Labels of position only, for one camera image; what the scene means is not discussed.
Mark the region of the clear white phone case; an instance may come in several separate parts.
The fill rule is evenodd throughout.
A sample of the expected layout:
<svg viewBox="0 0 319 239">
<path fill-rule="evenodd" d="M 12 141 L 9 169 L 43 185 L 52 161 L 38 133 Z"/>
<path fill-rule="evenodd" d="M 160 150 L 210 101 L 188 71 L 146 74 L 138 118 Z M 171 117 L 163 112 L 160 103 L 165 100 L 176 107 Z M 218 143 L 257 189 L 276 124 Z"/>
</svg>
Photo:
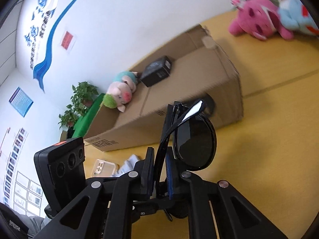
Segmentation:
<svg viewBox="0 0 319 239">
<path fill-rule="evenodd" d="M 112 177 L 119 169 L 119 165 L 105 160 L 97 159 L 91 175 L 93 177 Z"/>
</svg>

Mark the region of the light blue phone stand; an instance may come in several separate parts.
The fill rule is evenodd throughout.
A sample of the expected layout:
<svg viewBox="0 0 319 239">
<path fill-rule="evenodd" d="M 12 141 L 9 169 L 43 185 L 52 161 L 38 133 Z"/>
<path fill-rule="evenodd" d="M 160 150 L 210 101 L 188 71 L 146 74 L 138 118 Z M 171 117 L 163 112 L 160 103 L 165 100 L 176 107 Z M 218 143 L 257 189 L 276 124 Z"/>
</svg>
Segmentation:
<svg viewBox="0 0 319 239">
<path fill-rule="evenodd" d="M 117 171 L 112 175 L 113 177 L 120 177 L 121 175 L 128 173 L 134 170 L 135 164 L 140 161 L 140 157 L 133 154 L 128 159 L 125 160 L 123 166 L 121 166 Z"/>
</svg>

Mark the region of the black sunglasses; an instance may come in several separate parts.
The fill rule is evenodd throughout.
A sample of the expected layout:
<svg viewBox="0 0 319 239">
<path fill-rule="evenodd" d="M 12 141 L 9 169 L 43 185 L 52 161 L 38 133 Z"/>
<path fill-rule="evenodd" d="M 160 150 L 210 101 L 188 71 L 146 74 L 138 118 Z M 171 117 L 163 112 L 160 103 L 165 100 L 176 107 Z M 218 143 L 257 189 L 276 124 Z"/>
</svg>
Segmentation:
<svg viewBox="0 0 319 239">
<path fill-rule="evenodd" d="M 169 104 L 154 163 L 155 197 L 168 201 L 163 211 L 171 221 L 188 215 L 181 173 L 207 168 L 217 149 L 217 136 L 209 117 L 215 101 L 206 95 Z"/>
</svg>

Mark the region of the black charger box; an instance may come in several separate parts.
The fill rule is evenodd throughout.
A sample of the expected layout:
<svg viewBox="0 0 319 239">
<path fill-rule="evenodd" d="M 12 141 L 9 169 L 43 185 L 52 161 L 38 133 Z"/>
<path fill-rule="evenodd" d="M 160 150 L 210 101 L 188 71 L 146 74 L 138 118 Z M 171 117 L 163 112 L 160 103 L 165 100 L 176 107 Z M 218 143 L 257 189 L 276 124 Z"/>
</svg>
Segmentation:
<svg viewBox="0 0 319 239">
<path fill-rule="evenodd" d="M 169 77 L 171 68 L 172 62 L 169 57 L 160 57 L 144 69 L 140 77 L 140 81 L 146 87 L 151 87 Z"/>
</svg>

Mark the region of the green table cloth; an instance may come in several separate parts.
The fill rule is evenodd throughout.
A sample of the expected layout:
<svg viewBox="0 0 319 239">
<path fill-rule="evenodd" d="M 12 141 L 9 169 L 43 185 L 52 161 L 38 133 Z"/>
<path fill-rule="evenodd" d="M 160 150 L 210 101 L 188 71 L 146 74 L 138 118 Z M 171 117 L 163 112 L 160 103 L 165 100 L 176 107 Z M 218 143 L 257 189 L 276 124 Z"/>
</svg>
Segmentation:
<svg viewBox="0 0 319 239">
<path fill-rule="evenodd" d="M 78 121 L 73 126 L 74 133 L 72 135 L 72 138 L 77 137 L 83 137 L 87 133 L 93 119 L 95 118 L 99 108 L 100 104 L 102 103 L 104 97 L 104 93 L 101 93 L 93 102 L 91 107 L 87 110 L 86 114 L 84 116 L 80 116 Z"/>
</svg>

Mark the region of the small potted green plant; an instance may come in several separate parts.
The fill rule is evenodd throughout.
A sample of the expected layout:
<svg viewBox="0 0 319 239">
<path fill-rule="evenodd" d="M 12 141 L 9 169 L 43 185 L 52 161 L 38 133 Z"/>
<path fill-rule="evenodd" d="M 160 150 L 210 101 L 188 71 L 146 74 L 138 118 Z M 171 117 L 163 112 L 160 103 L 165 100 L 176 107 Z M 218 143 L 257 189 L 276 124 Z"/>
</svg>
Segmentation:
<svg viewBox="0 0 319 239">
<path fill-rule="evenodd" d="M 73 127 L 74 124 L 78 121 L 78 115 L 73 111 L 73 109 L 67 109 L 63 115 L 59 115 L 59 125 L 60 127 Z"/>
</svg>

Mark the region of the large potted green plant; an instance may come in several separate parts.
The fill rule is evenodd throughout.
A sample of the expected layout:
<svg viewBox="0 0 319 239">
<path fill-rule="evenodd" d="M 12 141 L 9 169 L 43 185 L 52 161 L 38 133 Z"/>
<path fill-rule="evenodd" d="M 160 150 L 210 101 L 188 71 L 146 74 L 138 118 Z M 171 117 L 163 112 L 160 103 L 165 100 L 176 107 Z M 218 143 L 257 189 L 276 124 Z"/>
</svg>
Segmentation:
<svg viewBox="0 0 319 239">
<path fill-rule="evenodd" d="M 97 87 L 83 81 L 79 82 L 77 86 L 72 85 L 72 91 L 71 104 L 67 105 L 67 109 L 72 110 L 78 116 L 84 116 L 99 95 Z"/>
</svg>

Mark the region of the pig plush toy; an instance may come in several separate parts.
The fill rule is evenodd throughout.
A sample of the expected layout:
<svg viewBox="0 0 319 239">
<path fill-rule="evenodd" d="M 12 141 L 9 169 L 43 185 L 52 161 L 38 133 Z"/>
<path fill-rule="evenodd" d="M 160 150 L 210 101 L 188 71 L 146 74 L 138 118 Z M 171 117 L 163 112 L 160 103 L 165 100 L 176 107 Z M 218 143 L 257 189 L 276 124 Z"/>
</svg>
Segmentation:
<svg viewBox="0 0 319 239">
<path fill-rule="evenodd" d="M 120 72 L 109 85 L 101 105 L 124 112 L 138 84 L 138 72 Z"/>
</svg>

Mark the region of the brown cardboard box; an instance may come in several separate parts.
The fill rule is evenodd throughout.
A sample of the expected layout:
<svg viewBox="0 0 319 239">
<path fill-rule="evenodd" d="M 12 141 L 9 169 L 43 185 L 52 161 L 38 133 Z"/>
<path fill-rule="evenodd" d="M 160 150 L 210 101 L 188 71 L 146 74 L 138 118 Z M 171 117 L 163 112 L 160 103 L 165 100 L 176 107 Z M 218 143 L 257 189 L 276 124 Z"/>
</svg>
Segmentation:
<svg viewBox="0 0 319 239">
<path fill-rule="evenodd" d="M 200 25 L 180 34 L 136 64 L 142 72 L 159 57 L 168 56 L 172 71 L 152 87 L 140 83 L 123 113 L 101 106 L 84 141 L 101 151 L 113 151 L 159 142 L 166 107 L 206 94 L 215 101 L 211 118 L 220 128 L 243 118 L 239 73 L 224 50 Z"/>
</svg>

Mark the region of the pink plush toy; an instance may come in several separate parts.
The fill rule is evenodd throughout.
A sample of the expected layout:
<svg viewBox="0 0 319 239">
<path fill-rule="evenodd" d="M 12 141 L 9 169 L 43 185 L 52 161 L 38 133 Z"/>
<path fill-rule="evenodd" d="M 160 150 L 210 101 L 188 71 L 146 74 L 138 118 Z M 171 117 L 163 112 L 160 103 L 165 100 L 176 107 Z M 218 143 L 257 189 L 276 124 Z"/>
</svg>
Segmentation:
<svg viewBox="0 0 319 239">
<path fill-rule="evenodd" d="M 285 40 L 294 38 L 293 32 L 281 24 L 279 8 L 270 0 L 232 0 L 231 4 L 237 9 L 237 16 L 228 27 L 232 35 L 247 33 L 264 41 L 278 32 Z"/>
</svg>

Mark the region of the light blue plush toy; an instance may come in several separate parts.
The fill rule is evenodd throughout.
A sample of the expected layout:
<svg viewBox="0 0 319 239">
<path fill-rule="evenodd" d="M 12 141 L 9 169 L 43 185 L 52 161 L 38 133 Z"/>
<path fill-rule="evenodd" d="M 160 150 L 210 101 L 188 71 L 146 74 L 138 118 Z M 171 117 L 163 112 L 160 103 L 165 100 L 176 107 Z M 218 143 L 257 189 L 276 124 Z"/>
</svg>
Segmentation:
<svg viewBox="0 0 319 239">
<path fill-rule="evenodd" d="M 288 30 L 318 36 L 318 26 L 300 0 L 283 0 L 278 13 L 281 24 Z"/>
</svg>

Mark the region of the blue framed wall notice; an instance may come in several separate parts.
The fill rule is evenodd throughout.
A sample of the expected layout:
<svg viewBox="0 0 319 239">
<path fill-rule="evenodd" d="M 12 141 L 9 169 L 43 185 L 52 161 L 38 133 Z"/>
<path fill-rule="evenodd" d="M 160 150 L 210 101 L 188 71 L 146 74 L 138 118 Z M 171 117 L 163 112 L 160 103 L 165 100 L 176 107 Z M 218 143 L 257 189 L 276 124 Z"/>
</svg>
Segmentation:
<svg viewBox="0 0 319 239">
<path fill-rule="evenodd" d="M 18 87 L 10 97 L 9 103 L 24 118 L 33 105 L 33 100 Z"/>
</svg>

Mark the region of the red wall notice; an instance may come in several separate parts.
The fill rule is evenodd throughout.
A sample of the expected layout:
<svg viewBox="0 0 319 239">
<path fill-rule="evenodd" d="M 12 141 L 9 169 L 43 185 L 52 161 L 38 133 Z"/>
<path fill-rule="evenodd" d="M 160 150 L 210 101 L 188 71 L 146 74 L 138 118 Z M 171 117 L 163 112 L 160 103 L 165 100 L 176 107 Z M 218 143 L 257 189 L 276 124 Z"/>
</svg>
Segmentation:
<svg viewBox="0 0 319 239">
<path fill-rule="evenodd" d="M 74 35 L 69 31 L 66 31 L 61 40 L 61 47 L 65 50 L 69 50 L 71 48 L 73 39 Z"/>
</svg>

